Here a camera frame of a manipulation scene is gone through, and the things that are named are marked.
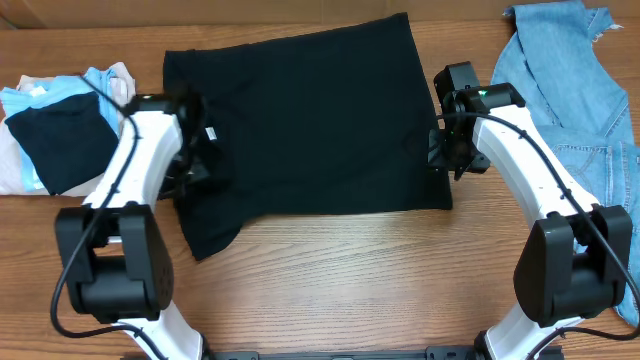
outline white clothing tag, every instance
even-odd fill
[[[213,130],[212,127],[205,128],[204,130],[207,132],[207,136],[209,136],[209,140],[213,141],[218,139],[218,136],[216,136],[216,131]]]
[[[47,90],[45,90],[42,86],[38,86],[37,88],[34,88],[33,90],[29,91],[29,94],[33,97],[44,95],[46,93],[47,93]]]

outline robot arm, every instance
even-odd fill
[[[173,267],[153,218],[165,174],[183,149],[185,136],[178,110],[169,110],[172,106],[167,99],[151,96],[138,96],[132,103],[138,109],[131,118],[139,138],[118,191],[106,205],[118,226],[100,229],[72,265],[76,271],[67,278],[71,302],[77,312],[90,313],[103,324],[137,327],[165,358],[208,359],[206,340],[189,327],[171,300]],[[77,244],[81,224],[93,215],[90,209],[99,208],[107,197],[134,146],[135,135],[133,124],[125,121],[118,147],[96,190],[86,197],[83,208],[63,209],[58,215],[56,235],[63,264]],[[124,256],[97,257],[93,252],[110,243],[122,243]],[[157,359],[140,336],[126,332],[151,359]]]
[[[527,108],[508,105],[491,109],[490,115],[508,120],[527,131],[527,134],[542,147],[583,209],[592,209],[594,205],[599,204],[598,200],[585,191],[560,164],[540,137]],[[517,133],[502,124],[477,119],[473,130],[473,143],[479,152],[493,162],[502,175],[518,201],[530,229],[536,220],[545,219],[551,212],[557,212],[562,216],[576,213],[571,204],[564,200],[558,184],[542,159]],[[486,349],[494,360],[522,360],[556,328],[575,326],[583,320],[582,317],[576,316],[559,320],[551,326],[540,327],[538,323],[529,319],[520,304],[516,303],[498,325],[486,332]]]
[[[447,66],[435,83],[443,113],[449,114],[439,147],[444,156],[438,165],[455,170],[457,180],[465,171],[484,172],[492,161],[531,230],[514,273],[518,303],[498,325],[480,333],[475,357],[469,359],[523,360],[557,328],[575,326],[619,304],[626,280],[612,269],[612,260],[603,249],[591,244],[583,219],[576,215],[577,210],[565,199],[545,161],[521,133],[491,119],[470,118],[468,113],[494,116],[525,131],[625,266],[631,219],[622,207],[602,207],[569,175],[536,130],[524,101],[511,85],[480,87],[469,63]],[[585,253],[573,253],[574,239],[589,245]]]

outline wood grain surface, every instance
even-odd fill
[[[640,19],[618,19],[594,47],[626,88],[640,136]],[[21,74],[51,76],[123,61],[141,93],[162,91],[167,49],[208,49],[330,29],[324,25],[211,26],[0,32],[0,86]],[[503,21],[417,22],[413,35],[429,82],[470,60],[487,84],[512,27]],[[515,302],[513,269],[528,236],[521,211],[494,168],[453,184],[452,211],[287,216],[247,225],[223,252],[196,263],[170,202],[156,218],[176,274],[175,302],[215,351],[262,353],[421,349],[470,344]],[[117,359],[138,352],[123,334],[70,340],[49,323],[61,271],[58,210],[81,199],[0,198],[0,359]],[[65,293],[60,314],[75,330]],[[586,325],[631,330],[613,311]],[[568,359],[638,359],[640,341],[582,335],[561,341]]]
[[[556,0],[0,0],[21,29],[219,24],[342,24],[407,12],[414,21],[496,20],[512,5]],[[637,0],[583,0],[613,15],[640,16]]]

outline white cloth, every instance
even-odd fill
[[[136,94],[135,80],[121,62],[113,64],[110,68],[117,74],[116,77],[110,80],[112,98],[116,103],[125,105]],[[22,75],[16,89],[21,92],[31,92],[33,90],[37,92],[38,90],[34,89],[36,81],[52,80],[53,78],[34,78]],[[121,130],[123,120],[122,114],[118,113],[118,122]],[[11,135],[9,127],[3,119],[0,122],[0,195],[49,195],[46,189],[26,192],[22,184],[20,169],[20,146]],[[87,196],[95,190],[101,178],[102,175],[69,189],[62,195]]]

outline denim fabric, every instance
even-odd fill
[[[107,96],[111,97],[111,78],[116,76],[116,71],[108,69],[100,71],[89,68],[84,77],[92,84],[96,85]],[[0,101],[7,117],[26,110],[27,108],[40,109],[51,104],[55,104],[72,95],[85,94],[93,91],[87,84],[77,76],[58,76],[53,81],[37,81],[34,88],[42,87],[46,92],[42,95],[33,96],[28,92],[22,92],[11,88],[4,88],[0,91]],[[107,99],[99,97],[100,114],[107,120],[109,126],[118,134],[118,114],[113,106],[110,106]],[[32,192],[44,188],[36,173],[33,162],[29,155],[20,147],[21,178],[27,192]]]
[[[514,6],[517,32],[503,50],[492,84],[510,82],[527,102],[542,138],[567,171],[603,205],[622,205],[634,224],[629,269],[640,282],[640,148],[627,93],[609,77],[592,43],[619,26],[606,8],[579,1]],[[616,310],[638,313],[629,287]]]

